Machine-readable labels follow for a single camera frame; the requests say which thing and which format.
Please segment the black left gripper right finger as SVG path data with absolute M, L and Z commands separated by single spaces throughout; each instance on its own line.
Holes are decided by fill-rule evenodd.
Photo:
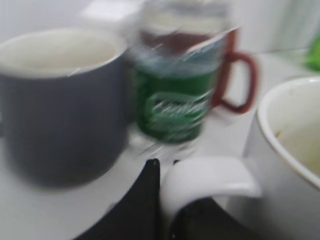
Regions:
M 174 219 L 171 240 L 251 240 L 253 233 L 233 219 L 212 198 L 184 207 Z

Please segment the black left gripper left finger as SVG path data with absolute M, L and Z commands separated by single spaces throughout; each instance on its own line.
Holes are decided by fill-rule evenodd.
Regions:
M 160 162 L 149 159 L 125 196 L 77 240 L 158 240 Z

